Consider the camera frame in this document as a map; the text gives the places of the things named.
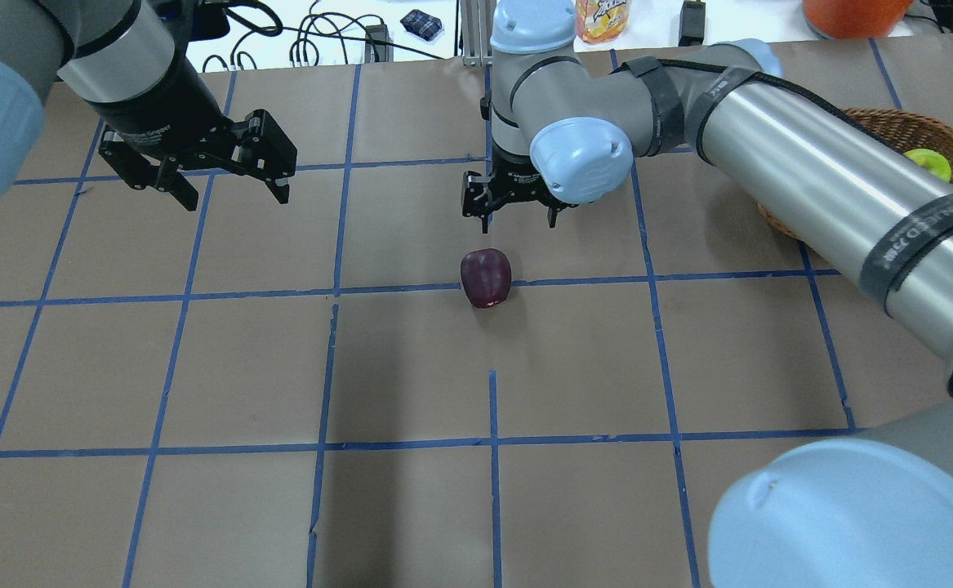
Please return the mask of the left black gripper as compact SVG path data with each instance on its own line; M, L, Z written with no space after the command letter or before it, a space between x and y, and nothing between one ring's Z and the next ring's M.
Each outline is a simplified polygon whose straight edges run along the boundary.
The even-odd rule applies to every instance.
M262 181L278 204L289 202L298 150L270 111L231 122L207 86L156 86L99 103L99 115L105 123L99 155L129 189L162 191L196 212L198 190L178 165L207 170L229 160L235 175Z

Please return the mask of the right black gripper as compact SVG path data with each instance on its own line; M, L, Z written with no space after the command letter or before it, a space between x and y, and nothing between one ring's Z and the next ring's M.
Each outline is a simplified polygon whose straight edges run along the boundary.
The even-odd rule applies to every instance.
M466 171L462 176L461 213L479 220L483 234L490 231L492 212L505 205L528 202L544 205L550 229L557 227L562 212L578 206L555 198L528 156L493 150L490 165L488 176L476 171Z

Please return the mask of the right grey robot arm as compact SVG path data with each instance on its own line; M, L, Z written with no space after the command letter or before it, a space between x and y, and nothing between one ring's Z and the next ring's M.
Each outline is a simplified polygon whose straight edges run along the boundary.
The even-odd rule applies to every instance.
M552 212L617 189L686 144L946 361L951 399L786 452L738 480L708 532L716 587L953 587L953 184L782 78L756 38L592 78L571 1L492 14L491 177L462 211Z

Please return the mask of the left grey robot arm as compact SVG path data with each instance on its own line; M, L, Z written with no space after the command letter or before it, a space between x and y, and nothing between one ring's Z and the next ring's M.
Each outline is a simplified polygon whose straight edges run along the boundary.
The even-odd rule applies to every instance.
M262 181L289 200L296 146L266 110L222 112L186 57L225 36L238 1L0 1L0 197L42 134L65 82L103 122L100 157L129 189L170 194L196 211L189 171Z

